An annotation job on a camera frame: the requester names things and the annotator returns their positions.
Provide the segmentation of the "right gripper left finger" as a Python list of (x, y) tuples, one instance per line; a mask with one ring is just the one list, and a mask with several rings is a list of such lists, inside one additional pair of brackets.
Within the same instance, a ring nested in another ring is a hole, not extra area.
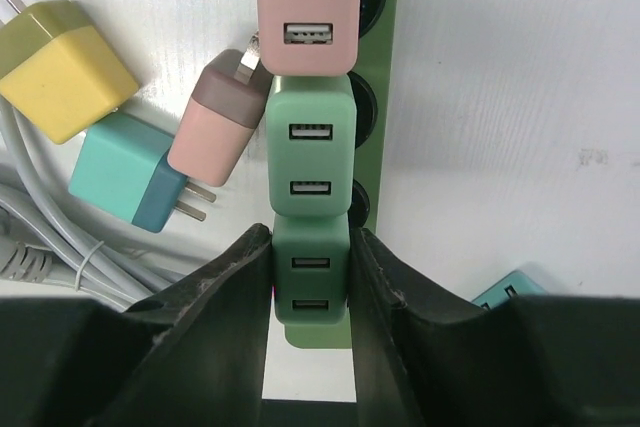
[(83, 298), (1, 302), (5, 426), (254, 426), (272, 295), (271, 234), (125, 312)]

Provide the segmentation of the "green charger top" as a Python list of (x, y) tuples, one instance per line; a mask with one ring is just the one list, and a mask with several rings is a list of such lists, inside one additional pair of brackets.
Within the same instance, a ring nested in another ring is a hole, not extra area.
[(339, 323), (347, 304), (348, 217), (277, 214), (272, 248), (278, 320), (287, 326)]

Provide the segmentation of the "green charger bottom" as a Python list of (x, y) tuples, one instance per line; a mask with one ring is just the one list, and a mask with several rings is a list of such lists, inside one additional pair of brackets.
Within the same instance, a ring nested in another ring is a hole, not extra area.
[(348, 76), (276, 76), (266, 105), (269, 197), (285, 217), (351, 205), (356, 103)]

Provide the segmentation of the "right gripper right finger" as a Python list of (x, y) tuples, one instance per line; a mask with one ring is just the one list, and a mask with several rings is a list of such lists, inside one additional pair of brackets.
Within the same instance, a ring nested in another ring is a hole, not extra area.
[(351, 233), (363, 426), (635, 426), (639, 303), (519, 295), (484, 309)]

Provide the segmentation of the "green charger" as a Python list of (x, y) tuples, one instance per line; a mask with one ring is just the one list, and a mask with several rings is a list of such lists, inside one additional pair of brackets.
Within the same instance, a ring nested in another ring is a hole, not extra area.
[(266, 105), (269, 197), (285, 217), (351, 205), (356, 103), (348, 76), (276, 76)]
[(272, 248), (278, 320), (287, 326), (339, 323), (347, 304), (348, 217), (277, 214)]

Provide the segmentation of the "green power strip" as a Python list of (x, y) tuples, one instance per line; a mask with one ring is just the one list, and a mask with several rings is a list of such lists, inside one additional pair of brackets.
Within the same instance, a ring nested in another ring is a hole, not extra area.
[[(351, 205), (344, 213), (349, 232), (360, 227), (375, 230), (377, 224), (396, 5), (397, 0), (361, 0), (358, 59), (345, 74), (357, 109)], [(351, 346), (348, 299), (346, 314), (337, 324), (283, 326), (286, 340), (297, 348)]]

